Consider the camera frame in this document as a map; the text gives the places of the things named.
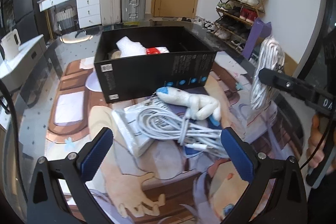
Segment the person's right hand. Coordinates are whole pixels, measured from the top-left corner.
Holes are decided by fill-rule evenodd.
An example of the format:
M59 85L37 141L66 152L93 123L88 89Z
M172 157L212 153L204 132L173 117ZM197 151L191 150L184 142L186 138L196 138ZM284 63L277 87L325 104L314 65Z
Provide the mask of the person's right hand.
M320 118L317 114L312 117L310 137L308 139L308 148L306 150L307 158L310 158L314 150L317 148L318 143L322 138L322 133L319 131L319 122ZM313 158L309 161L308 166L310 168L317 168L319 163L323 160L325 154L323 152L323 147L325 145L325 141L321 143L318 151L315 153Z

